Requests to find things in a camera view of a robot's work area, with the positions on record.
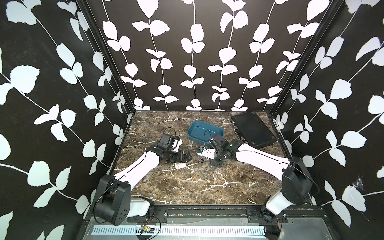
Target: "wallpaper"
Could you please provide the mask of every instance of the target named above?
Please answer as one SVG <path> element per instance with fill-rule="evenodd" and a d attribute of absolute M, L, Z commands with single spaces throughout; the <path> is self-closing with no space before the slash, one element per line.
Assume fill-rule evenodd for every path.
<path fill-rule="evenodd" d="M 342 239 L 384 234 L 383 8 L 345 1 L 276 114 Z"/>
<path fill-rule="evenodd" d="M 88 1 L 137 110 L 269 110 L 329 0 Z"/>
<path fill-rule="evenodd" d="M 0 240 L 75 239 L 130 112 L 75 2 L 0 22 Z"/>

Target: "ventilation grille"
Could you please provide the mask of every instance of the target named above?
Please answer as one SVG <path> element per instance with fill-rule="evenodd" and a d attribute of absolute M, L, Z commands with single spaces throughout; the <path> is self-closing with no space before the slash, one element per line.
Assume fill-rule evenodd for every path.
<path fill-rule="evenodd" d="M 91 235 L 140 235 L 140 226 L 106 226 L 95 225 Z M 152 236 L 152 233 L 143 233 L 142 236 Z M 161 236 L 190 236 L 190 237 L 250 237 L 264 236 L 263 226 L 161 226 L 158 235 Z"/>

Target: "small card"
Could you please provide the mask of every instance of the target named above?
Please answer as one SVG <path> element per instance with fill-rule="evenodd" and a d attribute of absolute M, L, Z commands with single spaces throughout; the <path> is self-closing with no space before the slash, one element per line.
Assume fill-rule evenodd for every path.
<path fill-rule="evenodd" d="M 183 168 L 183 167 L 186 167 L 187 165 L 185 164 L 185 162 L 183 163 L 175 163 L 175 168 L 176 169 L 180 169 L 180 168 Z"/>

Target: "marble tabletop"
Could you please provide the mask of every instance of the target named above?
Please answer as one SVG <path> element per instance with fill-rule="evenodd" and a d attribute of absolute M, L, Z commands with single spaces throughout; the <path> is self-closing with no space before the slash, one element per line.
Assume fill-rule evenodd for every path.
<path fill-rule="evenodd" d="M 148 172 L 133 188 L 132 196 L 144 196 L 156 204 L 263 204 L 281 188 L 281 181 L 252 165 L 226 160 L 221 168 L 211 166 L 210 160 L 197 153 L 200 145 L 188 139 L 188 128 L 200 120 L 224 129 L 225 139 L 238 139 L 230 117 L 239 112 L 153 112 L 137 111 L 133 117 L 115 172 L 130 166 L 157 142 L 167 127 L 176 130 L 183 140 L 180 149 L 190 151 L 193 159 L 187 167 L 175 169 L 174 164 L 161 162 Z M 269 129 L 277 135 L 267 113 L 257 113 Z M 260 149 L 284 157 L 278 142 Z"/>

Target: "blue plastic tray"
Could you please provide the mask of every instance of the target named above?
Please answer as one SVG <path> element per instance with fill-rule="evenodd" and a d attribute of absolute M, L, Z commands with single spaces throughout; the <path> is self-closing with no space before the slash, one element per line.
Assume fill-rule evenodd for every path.
<path fill-rule="evenodd" d="M 221 127 L 202 121 L 194 121 L 188 129 L 189 139 L 202 146 L 205 145 L 207 148 L 212 148 L 208 141 L 216 133 L 224 136 L 224 130 Z"/>

